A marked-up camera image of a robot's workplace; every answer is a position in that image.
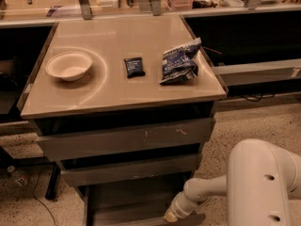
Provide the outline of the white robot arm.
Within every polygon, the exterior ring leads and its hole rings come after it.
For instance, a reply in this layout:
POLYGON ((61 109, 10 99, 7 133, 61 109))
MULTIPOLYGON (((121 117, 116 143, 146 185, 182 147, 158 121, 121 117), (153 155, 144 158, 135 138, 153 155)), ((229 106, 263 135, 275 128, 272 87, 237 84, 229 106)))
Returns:
POLYGON ((293 226, 289 200, 300 197, 301 156, 260 139, 230 152, 227 173, 192 178, 165 212, 167 222, 187 218, 212 196, 225 196, 228 226, 293 226))

